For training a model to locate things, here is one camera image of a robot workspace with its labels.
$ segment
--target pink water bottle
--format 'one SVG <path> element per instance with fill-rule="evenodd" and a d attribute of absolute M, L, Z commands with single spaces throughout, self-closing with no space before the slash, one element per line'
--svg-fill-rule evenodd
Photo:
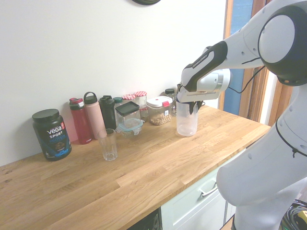
<path fill-rule="evenodd" d="M 104 130 L 104 132 L 106 133 L 106 127 L 96 94 L 94 94 L 93 92 L 87 92 L 84 95 L 83 99 L 85 103 L 85 110 L 93 131 L 94 138 L 97 140 L 98 132 Z"/>
<path fill-rule="evenodd" d="M 88 144 L 92 141 L 92 132 L 86 117 L 83 99 L 70 98 L 69 101 L 79 143 L 82 145 Z"/>

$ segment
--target nuts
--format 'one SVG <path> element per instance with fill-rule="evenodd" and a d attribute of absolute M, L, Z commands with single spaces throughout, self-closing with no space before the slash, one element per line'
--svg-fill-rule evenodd
<path fill-rule="evenodd" d="M 150 122 L 156 126 L 163 125 L 172 120 L 172 116 L 165 115 L 164 113 L 154 115 L 150 118 Z"/>

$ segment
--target drawer handle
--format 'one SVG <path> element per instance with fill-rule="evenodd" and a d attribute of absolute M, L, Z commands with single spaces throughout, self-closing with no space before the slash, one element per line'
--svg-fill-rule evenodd
<path fill-rule="evenodd" d="M 205 193 L 204 191 L 202 191 L 202 190 L 200 189 L 200 191 L 201 191 L 201 196 L 202 196 L 202 197 L 206 197 L 207 195 L 209 195 L 209 194 L 215 192 L 216 190 L 217 190 L 217 183 L 215 182 L 215 184 L 214 184 L 214 186 L 213 186 L 213 189 L 211 189 L 211 190 L 210 190 L 209 192 L 207 192 L 207 193 Z"/>

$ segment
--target wall clock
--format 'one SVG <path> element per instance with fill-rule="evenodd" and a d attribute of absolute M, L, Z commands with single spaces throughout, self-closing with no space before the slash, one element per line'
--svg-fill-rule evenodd
<path fill-rule="evenodd" d="M 141 5 L 153 5 L 157 2 L 159 2 L 160 0 L 132 0 L 138 4 L 141 4 Z"/>

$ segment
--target red water bottle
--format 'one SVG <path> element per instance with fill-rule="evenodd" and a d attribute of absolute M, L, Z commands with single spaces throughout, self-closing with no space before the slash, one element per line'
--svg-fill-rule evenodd
<path fill-rule="evenodd" d="M 90 143 L 92 140 L 92 132 L 86 117 L 83 99 L 70 98 L 69 101 L 79 143 L 82 145 Z"/>

